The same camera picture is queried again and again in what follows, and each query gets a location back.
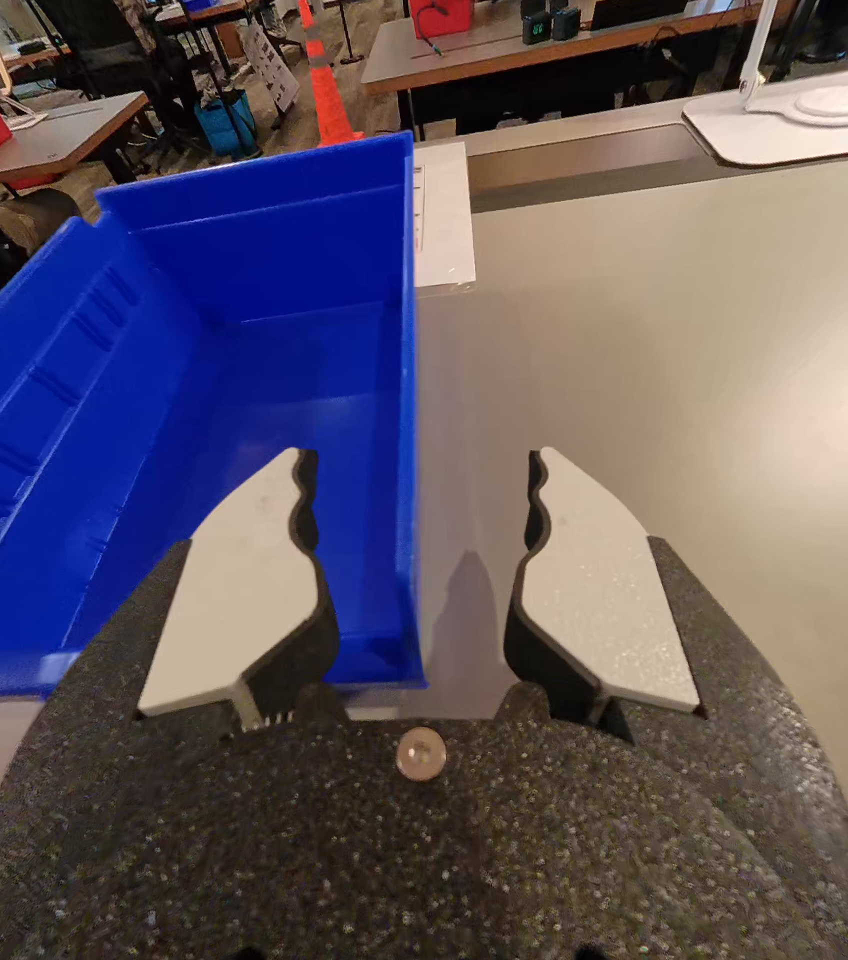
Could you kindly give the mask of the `white sign board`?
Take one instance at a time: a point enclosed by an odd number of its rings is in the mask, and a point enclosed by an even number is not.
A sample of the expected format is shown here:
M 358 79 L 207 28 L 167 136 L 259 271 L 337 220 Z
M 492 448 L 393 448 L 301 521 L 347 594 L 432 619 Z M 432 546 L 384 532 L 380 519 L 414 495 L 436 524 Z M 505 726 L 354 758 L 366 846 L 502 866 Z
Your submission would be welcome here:
M 252 71 L 261 79 L 278 114 L 286 114 L 297 102 L 300 84 L 261 24 L 252 19 L 241 42 Z

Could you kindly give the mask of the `printed paper sheet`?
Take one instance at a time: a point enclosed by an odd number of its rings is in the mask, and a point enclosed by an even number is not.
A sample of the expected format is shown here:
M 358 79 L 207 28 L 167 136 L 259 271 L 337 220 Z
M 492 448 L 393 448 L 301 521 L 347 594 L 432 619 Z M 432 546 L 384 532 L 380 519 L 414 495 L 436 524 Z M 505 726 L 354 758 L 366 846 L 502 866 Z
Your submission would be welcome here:
M 413 153 L 415 289 L 457 292 L 476 281 L 466 145 L 449 140 Z

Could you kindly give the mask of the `instruction sheet on stand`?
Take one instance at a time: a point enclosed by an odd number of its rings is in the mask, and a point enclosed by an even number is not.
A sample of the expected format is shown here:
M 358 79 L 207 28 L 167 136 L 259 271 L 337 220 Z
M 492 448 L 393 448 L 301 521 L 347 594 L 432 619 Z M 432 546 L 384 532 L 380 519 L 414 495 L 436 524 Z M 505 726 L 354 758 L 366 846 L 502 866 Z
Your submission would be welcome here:
M 777 2 L 762 2 L 738 91 L 694 97 L 682 119 L 720 162 L 755 169 L 848 157 L 848 70 L 766 82 L 759 70 Z

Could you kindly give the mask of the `wooden work table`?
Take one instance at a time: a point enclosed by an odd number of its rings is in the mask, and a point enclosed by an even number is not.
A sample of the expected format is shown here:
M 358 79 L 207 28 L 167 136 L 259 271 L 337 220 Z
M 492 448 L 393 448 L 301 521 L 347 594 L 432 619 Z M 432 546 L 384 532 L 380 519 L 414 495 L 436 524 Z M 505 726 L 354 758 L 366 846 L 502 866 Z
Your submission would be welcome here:
M 425 140 L 435 125 L 464 137 L 505 121 L 537 122 L 632 106 L 650 92 L 688 97 L 730 52 L 746 53 L 760 2 L 684 2 L 657 18 L 588 30 L 594 2 L 575 2 L 579 32 L 523 42 L 519 2 L 478 2 L 469 30 L 431 39 L 415 20 L 383 23 L 360 88 L 395 99 L 400 130 Z

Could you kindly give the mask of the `blue plastic bin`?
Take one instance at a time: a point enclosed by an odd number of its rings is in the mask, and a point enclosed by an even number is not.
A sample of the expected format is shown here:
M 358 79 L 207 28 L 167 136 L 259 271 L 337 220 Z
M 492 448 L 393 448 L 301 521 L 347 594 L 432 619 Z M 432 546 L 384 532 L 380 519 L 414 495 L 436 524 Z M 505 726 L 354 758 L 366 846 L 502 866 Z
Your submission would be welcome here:
M 116 186 L 0 292 L 0 698 L 46 698 L 169 548 L 317 455 L 326 679 L 426 686 L 415 141 Z

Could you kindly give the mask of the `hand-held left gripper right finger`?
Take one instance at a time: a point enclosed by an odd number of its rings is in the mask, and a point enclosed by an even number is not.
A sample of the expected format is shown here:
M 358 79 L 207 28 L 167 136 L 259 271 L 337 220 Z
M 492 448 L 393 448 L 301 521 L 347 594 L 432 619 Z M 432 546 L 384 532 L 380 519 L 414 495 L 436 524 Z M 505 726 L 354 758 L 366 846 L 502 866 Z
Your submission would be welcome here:
M 649 536 L 633 513 L 559 450 L 531 450 L 526 552 L 503 632 L 515 676 L 550 717 L 604 721 L 613 702 L 702 708 Z

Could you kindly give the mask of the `black box with green display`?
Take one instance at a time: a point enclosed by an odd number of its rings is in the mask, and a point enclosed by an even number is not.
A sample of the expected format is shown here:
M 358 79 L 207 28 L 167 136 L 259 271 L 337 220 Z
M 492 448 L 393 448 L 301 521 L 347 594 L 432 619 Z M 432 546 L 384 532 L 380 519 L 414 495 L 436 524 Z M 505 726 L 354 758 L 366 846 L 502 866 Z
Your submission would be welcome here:
M 582 29 L 582 10 L 568 1 L 521 1 L 519 13 L 525 46 L 567 42 Z

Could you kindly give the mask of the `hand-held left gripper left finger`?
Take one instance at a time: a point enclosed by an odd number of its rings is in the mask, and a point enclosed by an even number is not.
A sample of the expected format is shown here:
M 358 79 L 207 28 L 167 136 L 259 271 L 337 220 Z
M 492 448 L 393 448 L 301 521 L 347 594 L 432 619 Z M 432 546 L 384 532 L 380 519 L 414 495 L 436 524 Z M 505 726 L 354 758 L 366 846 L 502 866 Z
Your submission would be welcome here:
M 340 652 L 317 555 L 320 458 L 287 448 L 232 490 L 189 540 L 138 711 L 223 704 L 240 724 L 295 718 Z

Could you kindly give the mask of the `orange traffic cone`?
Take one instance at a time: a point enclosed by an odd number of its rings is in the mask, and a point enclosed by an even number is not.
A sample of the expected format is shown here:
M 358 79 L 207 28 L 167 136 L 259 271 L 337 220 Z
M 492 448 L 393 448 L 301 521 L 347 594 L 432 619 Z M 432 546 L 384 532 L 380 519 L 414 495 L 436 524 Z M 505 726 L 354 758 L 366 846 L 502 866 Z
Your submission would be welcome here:
M 331 61 L 308 1 L 297 2 L 305 35 L 305 50 L 310 69 L 311 92 L 321 146 L 336 146 L 363 139 L 365 135 L 351 126 L 338 89 Z

